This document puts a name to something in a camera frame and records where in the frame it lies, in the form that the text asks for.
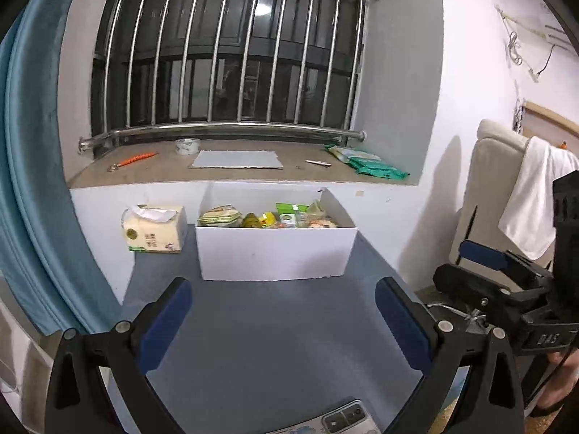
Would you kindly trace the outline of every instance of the white towel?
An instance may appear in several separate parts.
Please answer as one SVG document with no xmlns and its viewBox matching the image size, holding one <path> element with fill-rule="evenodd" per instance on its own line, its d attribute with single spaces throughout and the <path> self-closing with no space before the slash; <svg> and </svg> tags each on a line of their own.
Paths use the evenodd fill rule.
<svg viewBox="0 0 579 434">
<path fill-rule="evenodd" d="M 532 137 L 499 229 L 527 258 L 540 258 L 555 239 L 553 181 L 579 169 L 579 159 Z"/>
</svg>

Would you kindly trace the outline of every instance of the white cardboard box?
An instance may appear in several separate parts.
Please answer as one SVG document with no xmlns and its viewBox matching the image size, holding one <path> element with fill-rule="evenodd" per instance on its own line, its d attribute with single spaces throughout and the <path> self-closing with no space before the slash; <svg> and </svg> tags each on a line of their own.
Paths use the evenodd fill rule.
<svg viewBox="0 0 579 434">
<path fill-rule="evenodd" d="M 231 204 L 244 216 L 275 211 L 276 203 L 321 206 L 337 229 L 230 229 L 196 225 L 202 277 L 208 281 L 287 281 L 344 273 L 358 233 L 326 188 L 270 183 L 210 183 L 199 215 Z"/>
</svg>

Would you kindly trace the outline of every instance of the gray paper sheet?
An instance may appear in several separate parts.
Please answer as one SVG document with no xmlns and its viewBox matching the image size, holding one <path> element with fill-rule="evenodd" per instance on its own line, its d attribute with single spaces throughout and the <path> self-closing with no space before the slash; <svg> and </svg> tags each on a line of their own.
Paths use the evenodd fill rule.
<svg viewBox="0 0 579 434">
<path fill-rule="evenodd" d="M 276 152 L 230 152 L 202 150 L 189 168 L 273 168 L 284 165 L 277 159 Z"/>
</svg>

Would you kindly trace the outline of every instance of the food package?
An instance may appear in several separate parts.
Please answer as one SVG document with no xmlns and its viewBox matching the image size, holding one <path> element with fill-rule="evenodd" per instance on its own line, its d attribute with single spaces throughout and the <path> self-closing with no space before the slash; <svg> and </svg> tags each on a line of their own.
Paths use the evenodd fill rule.
<svg viewBox="0 0 579 434">
<path fill-rule="evenodd" d="M 276 215 L 273 212 L 265 212 L 259 216 L 262 228 L 268 229 L 277 223 Z"/>
<path fill-rule="evenodd" d="M 338 147 L 333 143 L 325 145 L 324 148 L 342 163 L 354 168 L 357 174 L 396 180 L 403 180 L 408 176 L 408 173 L 384 163 L 379 156 L 372 153 Z"/>
<path fill-rule="evenodd" d="M 308 229 L 336 229 L 338 225 L 328 217 L 318 201 L 314 201 L 306 210 L 305 225 Z"/>
<path fill-rule="evenodd" d="M 121 222 L 131 251 L 178 253 L 185 244 L 187 217 L 182 206 L 134 206 L 124 211 Z"/>
<path fill-rule="evenodd" d="M 205 227 L 238 227 L 241 212 L 232 205 L 221 205 L 202 214 L 198 222 Z"/>
<path fill-rule="evenodd" d="M 283 228 L 305 228 L 305 212 L 308 209 L 307 205 L 277 203 L 276 209 L 280 217 L 280 222 L 284 225 Z"/>
<path fill-rule="evenodd" d="M 244 229 L 260 229 L 261 223 L 254 213 L 249 213 L 241 222 L 241 228 Z"/>
</svg>

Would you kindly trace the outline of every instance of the horizontal steel rail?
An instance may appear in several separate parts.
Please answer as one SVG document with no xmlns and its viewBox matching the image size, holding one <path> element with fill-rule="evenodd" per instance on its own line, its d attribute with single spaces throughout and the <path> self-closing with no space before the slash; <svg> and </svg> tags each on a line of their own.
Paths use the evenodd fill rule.
<svg viewBox="0 0 579 434">
<path fill-rule="evenodd" d="M 278 124 L 278 123 L 263 123 L 253 121 L 243 121 L 238 123 L 236 121 L 218 121 L 218 122 L 189 122 L 176 124 L 155 124 L 142 125 L 139 127 L 129 127 L 126 129 L 111 130 L 89 139 L 80 139 L 78 143 L 78 150 L 80 153 L 88 149 L 104 145 L 107 141 L 119 139 L 123 137 L 132 137 L 135 135 L 145 135 L 151 133 L 179 133 L 188 131 L 194 133 L 219 131 L 219 132 L 235 132 L 245 131 L 249 135 L 259 135 L 264 132 L 277 133 L 309 133 L 319 134 L 328 137 L 348 137 L 363 141 L 366 138 L 364 131 L 347 131 L 344 129 L 335 129 L 332 127 L 320 127 L 318 125 L 303 125 L 303 124 Z"/>
</svg>

